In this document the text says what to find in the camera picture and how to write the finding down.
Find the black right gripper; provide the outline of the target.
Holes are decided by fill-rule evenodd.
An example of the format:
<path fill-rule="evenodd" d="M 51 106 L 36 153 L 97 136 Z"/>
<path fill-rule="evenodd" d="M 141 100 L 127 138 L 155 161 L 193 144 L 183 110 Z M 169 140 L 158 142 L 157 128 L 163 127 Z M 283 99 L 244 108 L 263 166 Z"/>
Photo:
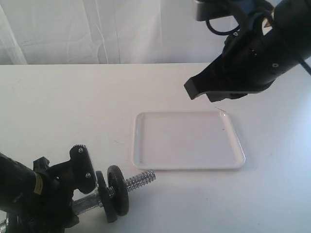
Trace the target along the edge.
<path fill-rule="evenodd" d="M 185 82 L 190 99 L 206 94 L 210 102 L 236 100 L 270 87 L 280 62 L 272 55 L 272 27 L 264 26 L 264 21 L 254 21 L 231 33 L 222 55 Z"/>

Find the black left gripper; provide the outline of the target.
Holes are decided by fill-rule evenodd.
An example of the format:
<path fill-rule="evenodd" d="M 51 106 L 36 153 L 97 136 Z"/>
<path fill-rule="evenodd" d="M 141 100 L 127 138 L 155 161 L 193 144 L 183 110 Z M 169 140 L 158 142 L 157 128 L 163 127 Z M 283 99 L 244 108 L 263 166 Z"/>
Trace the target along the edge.
<path fill-rule="evenodd" d="M 70 161 L 49 166 L 49 160 L 41 157 L 33 161 L 33 170 L 43 179 L 40 195 L 40 216 L 48 226 L 74 226 L 79 223 L 72 210 L 75 189 Z"/>

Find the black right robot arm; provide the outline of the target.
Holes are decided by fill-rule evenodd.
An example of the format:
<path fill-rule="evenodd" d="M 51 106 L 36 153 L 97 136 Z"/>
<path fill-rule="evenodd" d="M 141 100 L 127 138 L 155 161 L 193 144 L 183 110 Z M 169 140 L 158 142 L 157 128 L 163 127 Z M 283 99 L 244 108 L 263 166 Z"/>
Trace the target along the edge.
<path fill-rule="evenodd" d="M 311 3 L 283 0 L 196 0 L 195 18 L 225 36 L 221 54 L 184 88 L 210 102 L 260 93 L 293 67 L 311 68 Z"/>

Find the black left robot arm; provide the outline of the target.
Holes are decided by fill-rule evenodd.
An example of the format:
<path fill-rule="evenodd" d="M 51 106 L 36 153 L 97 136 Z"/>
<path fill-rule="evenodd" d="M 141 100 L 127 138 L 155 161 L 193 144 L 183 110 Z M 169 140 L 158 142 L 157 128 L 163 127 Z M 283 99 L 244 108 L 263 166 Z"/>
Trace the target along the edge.
<path fill-rule="evenodd" d="M 0 209 L 8 214 L 11 233 L 63 233 L 79 223 L 73 192 L 59 179 L 0 156 Z"/>

